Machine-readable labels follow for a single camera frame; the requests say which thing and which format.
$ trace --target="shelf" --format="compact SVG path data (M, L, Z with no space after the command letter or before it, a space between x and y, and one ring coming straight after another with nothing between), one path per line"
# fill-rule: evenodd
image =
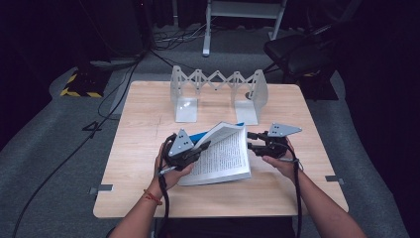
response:
M281 4L220 2L211 4L211 15L221 17L246 17L277 19Z

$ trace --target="chair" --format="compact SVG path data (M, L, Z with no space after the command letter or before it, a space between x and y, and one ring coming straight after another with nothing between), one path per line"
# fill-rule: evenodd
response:
M319 95L335 71L332 55L347 25L348 22L328 24L309 34L294 32L265 43L263 50L273 63L263 72L267 74L281 69L280 83L298 83L302 77L317 77L316 94Z

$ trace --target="bracelet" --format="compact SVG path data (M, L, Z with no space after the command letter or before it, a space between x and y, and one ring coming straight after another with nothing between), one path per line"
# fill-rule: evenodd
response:
M157 199L151 192L147 191L146 189L143 189L145 194L143 195L144 198L153 200L157 203L157 205L162 205L161 200Z

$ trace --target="book page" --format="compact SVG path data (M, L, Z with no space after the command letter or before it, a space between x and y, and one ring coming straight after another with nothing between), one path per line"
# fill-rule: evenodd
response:
M210 146L218 143L219 141L227 138L228 136L242 130L245 126L237 126L226 122L221 122L208 131L194 146L197 149L201 144L211 141Z
M179 185L221 182L251 177L246 128L212 144L195 162L192 172Z

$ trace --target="person's hand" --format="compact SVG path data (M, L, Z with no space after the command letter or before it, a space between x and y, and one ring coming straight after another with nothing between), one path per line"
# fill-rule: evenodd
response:
M160 163L160 155L162 153L163 150L163 145L160 146L157 158L155 159L155 173L154 173L154 178L152 179L151 185L153 185L154 183L157 182L158 184L158 166ZM166 168L166 161L163 160L162 162L162 166L164 168ZM194 164L190 164L187 167L185 167L182 171L170 171L166 174L164 174L164 180L166 182L166 190L169 190L170 188L172 188L173 186L175 186L178 181L181 179L181 177L188 175L189 173L191 173L192 168L194 167Z
M294 150L293 146L291 145L288 139L287 139L287 144L291 150ZM293 159L293 156L291 152L287 150L283 158ZM262 160L272 165L274 168L278 169L282 175L284 175L285 177L289 178L290 180L294 182L293 163L284 162L270 156L262 156Z

